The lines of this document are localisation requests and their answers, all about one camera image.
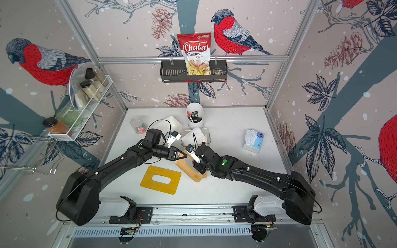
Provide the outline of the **bamboo tissue box lid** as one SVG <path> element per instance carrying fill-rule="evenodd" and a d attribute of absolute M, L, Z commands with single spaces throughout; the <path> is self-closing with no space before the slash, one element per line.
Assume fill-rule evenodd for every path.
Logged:
<path fill-rule="evenodd" d="M 194 159 L 185 150 L 183 151 L 183 153 L 185 153 L 187 157 L 176 160 L 175 164 L 194 182 L 200 182 L 203 178 L 207 178 L 206 173 L 201 174 L 192 167 L 192 162 L 194 162 Z"/>

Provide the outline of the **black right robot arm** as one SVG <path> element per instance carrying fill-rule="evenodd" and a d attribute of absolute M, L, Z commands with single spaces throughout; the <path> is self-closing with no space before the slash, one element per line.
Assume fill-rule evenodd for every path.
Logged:
<path fill-rule="evenodd" d="M 193 167 L 201 174 L 210 174 L 221 180 L 242 182 L 265 190 L 282 200 L 281 208 L 292 220 L 310 225 L 314 213 L 321 213 L 322 207 L 315 199 L 316 194 L 303 175 L 275 173 L 249 165 L 232 156 L 219 156 L 205 143 L 197 148 L 188 148 L 193 158 Z"/>

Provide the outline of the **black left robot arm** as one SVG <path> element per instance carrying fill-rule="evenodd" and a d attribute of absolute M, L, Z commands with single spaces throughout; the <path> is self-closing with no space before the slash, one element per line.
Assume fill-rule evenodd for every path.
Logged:
<path fill-rule="evenodd" d="M 150 129 L 144 139 L 109 163 L 87 173 L 73 172 L 64 185 L 56 204 L 56 212 L 62 213 L 78 226 L 85 225 L 99 210 L 99 193 L 124 173 L 144 164 L 152 157 L 168 161 L 188 157 L 177 147 L 160 145 L 163 136 L 160 130 Z"/>

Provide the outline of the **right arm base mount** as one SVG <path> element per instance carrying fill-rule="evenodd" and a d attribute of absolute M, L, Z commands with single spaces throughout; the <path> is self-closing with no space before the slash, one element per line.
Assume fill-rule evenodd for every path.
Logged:
<path fill-rule="evenodd" d="M 233 206 L 234 221 L 236 223 L 250 223 L 254 224 L 256 222 L 268 222 L 273 224 L 276 221 L 275 215 L 263 216 L 254 210 L 254 203 L 258 196 L 251 196 L 247 205 L 235 205 Z"/>

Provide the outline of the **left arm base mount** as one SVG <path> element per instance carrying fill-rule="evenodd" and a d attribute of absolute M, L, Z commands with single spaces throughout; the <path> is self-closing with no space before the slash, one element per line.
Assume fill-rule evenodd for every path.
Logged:
<path fill-rule="evenodd" d="M 139 207 L 137 203 L 126 197 L 120 196 L 118 200 L 128 204 L 123 215 L 110 216 L 110 224 L 149 224 L 153 216 L 153 207 Z"/>

